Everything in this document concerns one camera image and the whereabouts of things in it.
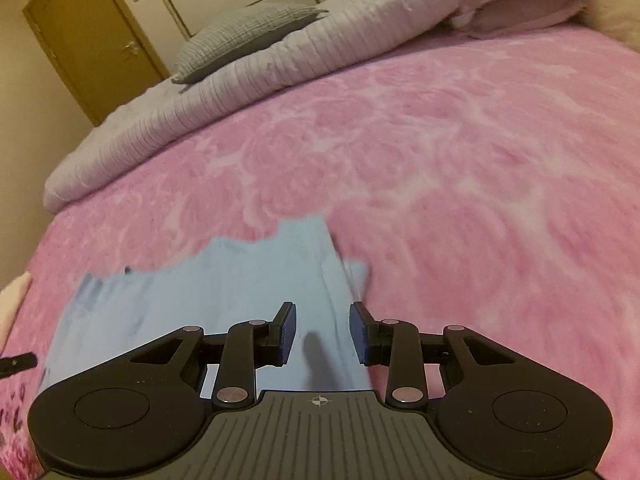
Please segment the door handle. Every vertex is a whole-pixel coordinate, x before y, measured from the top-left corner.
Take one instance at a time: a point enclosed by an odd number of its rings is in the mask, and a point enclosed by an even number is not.
[[[131,40],[127,43],[124,48],[120,51],[121,53],[130,52],[132,54],[137,54],[140,52],[140,47],[136,43],[136,40]]]

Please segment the black circular pad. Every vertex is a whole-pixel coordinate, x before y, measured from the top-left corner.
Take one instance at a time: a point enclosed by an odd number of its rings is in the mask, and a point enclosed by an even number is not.
[[[149,411],[149,399],[126,388],[103,388],[81,397],[76,417],[100,430],[117,430],[136,423]]]
[[[494,415],[512,430],[543,433],[554,430],[564,422],[566,408],[560,400],[549,394],[520,390],[495,399]]]
[[[554,478],[595,466],[611,435],[606,404],[539,365],[477,367],[438,405],[449,445],[497,476]]]
[[[177,378],[120,381],[76,376],[42,392],[29,430],[41,462],[78,477],[149,470],[191,445],[205,421],[198,394]]]

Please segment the pink floral bedspread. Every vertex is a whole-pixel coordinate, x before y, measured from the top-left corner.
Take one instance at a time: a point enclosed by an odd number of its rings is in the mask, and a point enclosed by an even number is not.
[[[614,416],[601,473],[637,479],[639,114],[640,56],[596,32],[420,40],[208,126],[65,209],[5,353],[43,362],[89,270],[157,269],[322,213],[341,253],[371,264],[377,318],[464,324],[586,384]],[[40,472],[26,413],[41,373],[0,381],[18,480]]]

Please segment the wooden door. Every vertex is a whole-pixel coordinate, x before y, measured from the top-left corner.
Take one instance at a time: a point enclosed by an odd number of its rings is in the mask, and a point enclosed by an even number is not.
[[[116,0],[31,0],[24,12],[94,124],[160,82],[166,72]]]

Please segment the gray ridged plate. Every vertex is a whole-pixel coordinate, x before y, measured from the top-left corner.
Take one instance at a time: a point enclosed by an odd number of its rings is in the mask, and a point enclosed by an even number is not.
[[[54,472],[45,480],[66,477]],[[185,454],[140,480],[494,480],[451,454],[427,421],[373,392],[267,392],[221,413]],[[597,480],[585,472],[573,480]]]

